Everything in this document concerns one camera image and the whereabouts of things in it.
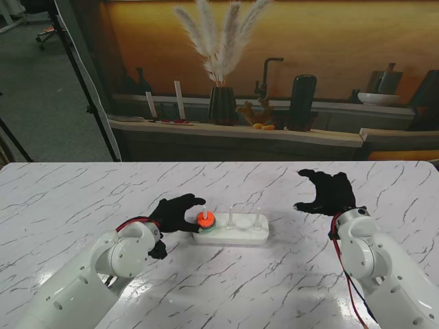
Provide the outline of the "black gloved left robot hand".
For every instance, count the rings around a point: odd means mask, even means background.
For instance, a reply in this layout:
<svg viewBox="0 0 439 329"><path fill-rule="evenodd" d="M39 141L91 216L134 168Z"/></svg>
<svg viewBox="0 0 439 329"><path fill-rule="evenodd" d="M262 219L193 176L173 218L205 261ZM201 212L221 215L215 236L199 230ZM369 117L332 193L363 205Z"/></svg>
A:
<svg viewBox="0 0 439 329"><path fill-rule="evenodd" d="M173 199L162 199L148 219L154 222L161 233L177 231L198 233L200 226L185 220L185 213L194 206L205 205L206 200L188 193Z"/></svg>

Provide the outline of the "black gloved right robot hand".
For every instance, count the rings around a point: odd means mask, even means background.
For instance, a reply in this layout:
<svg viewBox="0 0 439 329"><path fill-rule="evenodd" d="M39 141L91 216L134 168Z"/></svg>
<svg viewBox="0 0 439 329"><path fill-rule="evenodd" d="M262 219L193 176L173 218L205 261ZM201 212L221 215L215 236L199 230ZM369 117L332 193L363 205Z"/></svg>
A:
<svg viewBox="0 0 439 329"><path fill-rule="evenodd" d="M297 211L333 217L357 207L353 188L345 173L330 175L323 171L302 169L298 174L308 178L315 186L316 198L310 203L294 204Z"/></svg>

